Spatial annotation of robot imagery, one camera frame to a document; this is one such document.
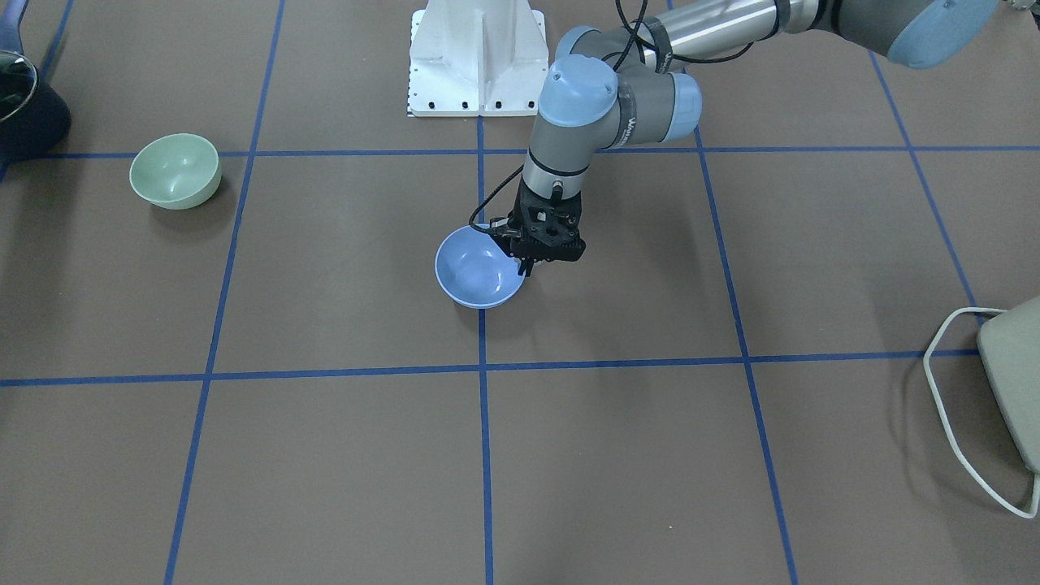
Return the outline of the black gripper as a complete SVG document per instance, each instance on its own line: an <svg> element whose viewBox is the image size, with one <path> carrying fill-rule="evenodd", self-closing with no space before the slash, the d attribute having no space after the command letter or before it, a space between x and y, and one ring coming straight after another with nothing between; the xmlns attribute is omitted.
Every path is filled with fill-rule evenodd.
<svg viewBox="0 0 1040 585"><path fill-rule="evenodd" d="M518 259L518 275L531 277L535 262L577 262L586 251L580 236L582 194L573 197L541 197L520 183L515 206L506 218L512 236L506 254Z"/></svg>

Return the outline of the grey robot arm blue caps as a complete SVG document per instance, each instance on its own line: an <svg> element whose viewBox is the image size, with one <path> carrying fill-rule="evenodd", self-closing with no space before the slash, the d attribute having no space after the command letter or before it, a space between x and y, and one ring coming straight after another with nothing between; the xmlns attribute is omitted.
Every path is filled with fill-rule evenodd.
<svg viewBox="0 0 1040 585"><path fill-rule="evenodd" d="M681 67L725 63L776 36L825 31L908 69L931 69L966 47L995 1L695 1L639 14L622 28L576 27L560 40L539 96L513 209L489 234L530 276L576 262L582 190L595 152L688 137L703 96Z"/></svg>

